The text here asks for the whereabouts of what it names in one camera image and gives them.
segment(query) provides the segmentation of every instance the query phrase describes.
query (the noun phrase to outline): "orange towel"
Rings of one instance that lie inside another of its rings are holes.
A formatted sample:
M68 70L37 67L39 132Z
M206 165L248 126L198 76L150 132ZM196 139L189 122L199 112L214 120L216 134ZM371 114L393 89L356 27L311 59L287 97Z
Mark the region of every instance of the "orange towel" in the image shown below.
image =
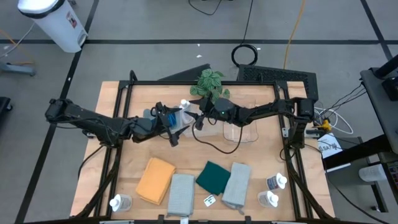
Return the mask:
M142 199L160 205L170 185L175 166L158 158L150 158L136 192Z

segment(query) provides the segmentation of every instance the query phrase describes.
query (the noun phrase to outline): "potted plant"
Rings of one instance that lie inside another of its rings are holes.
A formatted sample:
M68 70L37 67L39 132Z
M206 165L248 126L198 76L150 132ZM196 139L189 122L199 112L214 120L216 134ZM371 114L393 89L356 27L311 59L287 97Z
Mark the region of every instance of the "potted plant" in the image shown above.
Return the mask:
M212 69L206 69L201 72L198 84L191 86L190 94L193 96L208 97L211 94L211 102L215 102L220 96L229 99L229 90L221 85L221 72L213 72Z

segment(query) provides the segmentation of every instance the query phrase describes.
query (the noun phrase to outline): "white sticker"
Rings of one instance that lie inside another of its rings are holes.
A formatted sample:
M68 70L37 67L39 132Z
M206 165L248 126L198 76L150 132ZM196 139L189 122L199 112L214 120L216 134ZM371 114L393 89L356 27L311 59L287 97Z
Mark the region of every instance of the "white sticker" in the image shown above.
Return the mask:
M180 224L188 224L188 223L189 223L189 218L188 217L181 217Z
M207 207L209 207L210 205L212 205L213 203L216 202L216 199L214 198L213 195L210 195L209 197L207 197L206 199L204 199L205 205Z

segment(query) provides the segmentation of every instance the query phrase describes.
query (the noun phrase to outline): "trash can lid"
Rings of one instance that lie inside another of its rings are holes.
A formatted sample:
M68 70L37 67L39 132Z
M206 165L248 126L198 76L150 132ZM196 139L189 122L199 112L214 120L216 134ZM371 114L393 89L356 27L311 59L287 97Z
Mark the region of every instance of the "trash can lid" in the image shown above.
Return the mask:
M19 0L18 9L24 13L40 14L51 11L59 0Z

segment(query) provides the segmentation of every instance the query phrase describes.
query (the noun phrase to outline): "white trash can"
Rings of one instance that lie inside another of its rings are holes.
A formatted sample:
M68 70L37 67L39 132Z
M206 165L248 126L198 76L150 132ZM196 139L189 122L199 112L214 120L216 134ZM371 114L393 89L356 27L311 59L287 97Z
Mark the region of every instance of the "white trash can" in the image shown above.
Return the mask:
M81 50L87 32L67 0L19 0L18 10L31 18L65 52Z

